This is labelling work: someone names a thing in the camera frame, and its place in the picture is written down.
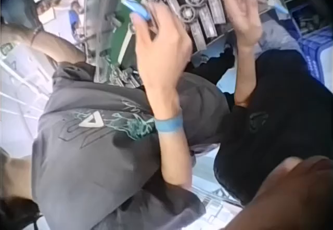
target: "hand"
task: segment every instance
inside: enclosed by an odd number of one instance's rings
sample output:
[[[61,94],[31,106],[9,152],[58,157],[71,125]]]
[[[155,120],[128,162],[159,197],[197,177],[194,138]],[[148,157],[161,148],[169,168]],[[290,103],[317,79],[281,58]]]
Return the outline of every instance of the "hand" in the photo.
[[[262,26],[257,0],[223,0],[235,29],[238,47],[253,47],[261,37]]]
[[[61,0],[50,0],[51,7],[59,5]]]
[[[323,229],[331,219],[332,191],[332,160],[288,158],[225,229]]]
[[[165,4],[154,3],[150,7],[159,28],[154,40],[150,37],[147,22],[139,15],[131,14],[136,35],[137,65],[155,117],[168,119],[176,113],[169,109],[179,106],[175,105],[178,103],[176,86],[190,60],[192,41],[180,20]],[[172,101],[173,106],[162,109]]]

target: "forearm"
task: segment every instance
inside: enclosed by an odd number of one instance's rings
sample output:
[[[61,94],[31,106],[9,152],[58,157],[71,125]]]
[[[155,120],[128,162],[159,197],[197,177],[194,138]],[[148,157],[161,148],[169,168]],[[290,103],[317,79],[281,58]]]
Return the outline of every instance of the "forearm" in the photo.
[[[247,107],[249,98],[255,89],[255,57],[253,47],[237,46],[238,65],[235,90],[235,105]]]
[[[162,94],[147,91],[154,116],[167,120],[181,113],[176,91]],[[172,133],[158,133],[161,151],[161,171],[165,182],[190,189],[192,184],[192,163],[184,129]]]
[[[37,35],[33,35],[33,31],[25,28],[19,29],[19,43],[36,49],[48,56],[56,62],[69,62],[75,64],[85,62],[85,54],[77,49],[73,44],[65,39],[55,36],[51,33],[40,31]]]

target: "triangle logo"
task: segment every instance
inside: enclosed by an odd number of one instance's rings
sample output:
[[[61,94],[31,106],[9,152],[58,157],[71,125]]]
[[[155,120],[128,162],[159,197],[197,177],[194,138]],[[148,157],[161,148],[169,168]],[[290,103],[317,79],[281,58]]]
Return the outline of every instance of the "triangle logo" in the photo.
[[[104,122],[102,117],[100,116],[99,111],[95,111],[86,119],[84,119],[80,124],[80,127],[103,127]]]

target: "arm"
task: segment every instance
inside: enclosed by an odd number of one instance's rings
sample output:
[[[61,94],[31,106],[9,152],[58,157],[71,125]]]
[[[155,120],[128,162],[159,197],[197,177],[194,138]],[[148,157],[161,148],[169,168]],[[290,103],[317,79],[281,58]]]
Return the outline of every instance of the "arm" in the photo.
[[[40,31],[34,37],[34,31],[18,25],[1,24],[2,42],[22,43],[36,49],[56,62],[75,64],[85,62],[85,54],[73,44],[51,33]]]
[[[255,59],[252,47],[237,46],[238,65],[235,90],[235,105],[247,107],[249,98],[257,84]]]
[[[164,4],[153,4],[158,36],[152,41],[147,22],[131,14],[136,35],[136,54],[140,77],[158,120],[175,118],[181,112],[176,86],[188,63],[192,44],[181,22]],[[192,166],[183,127],[170,133],[158,132],[161,171],[164,181],[191,188]]]
[[[165,120],[181,113],[179,97],[174,90],[170,94],[164,91],[147,90],[149,103],[155,118]],[[184,189],[192,185],[192,161],[184,129],[176,132],[158,134],[161,150],[161,171],[163,179]]]
[[[237,36],[238,66],[235,105],[247,107],[255,89],[253,48],[262,34],[257,0],[223,0]]]

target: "black shirt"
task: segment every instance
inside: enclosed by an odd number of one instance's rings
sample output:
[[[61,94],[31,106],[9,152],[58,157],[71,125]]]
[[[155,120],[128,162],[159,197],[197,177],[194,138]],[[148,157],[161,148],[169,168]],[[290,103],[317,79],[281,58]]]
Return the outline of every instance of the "black shirt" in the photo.
[[[256,62],[257,86],[248,108],[235,106],[221,127],[217,180],[243,204],[284,159],[333,159],[333,95],[294,50],[270,50]]]

